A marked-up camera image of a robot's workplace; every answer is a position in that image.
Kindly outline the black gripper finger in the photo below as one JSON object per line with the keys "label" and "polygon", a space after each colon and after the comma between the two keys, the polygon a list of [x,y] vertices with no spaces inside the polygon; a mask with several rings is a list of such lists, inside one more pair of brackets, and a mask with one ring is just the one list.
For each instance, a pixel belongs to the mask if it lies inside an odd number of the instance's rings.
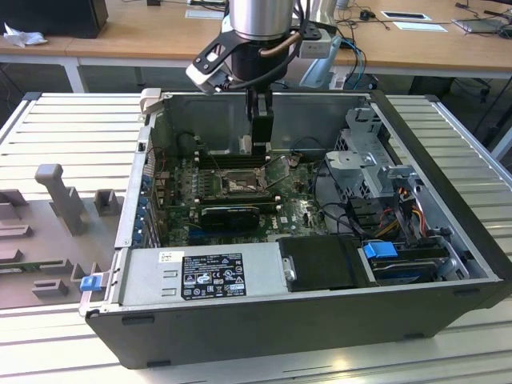
{"label": "black gripper finger", "polygon": [[246,91],[246,115],[250,124],[251,154],[264,155],[270,143],[274,125],[273,93],[271,88]]}

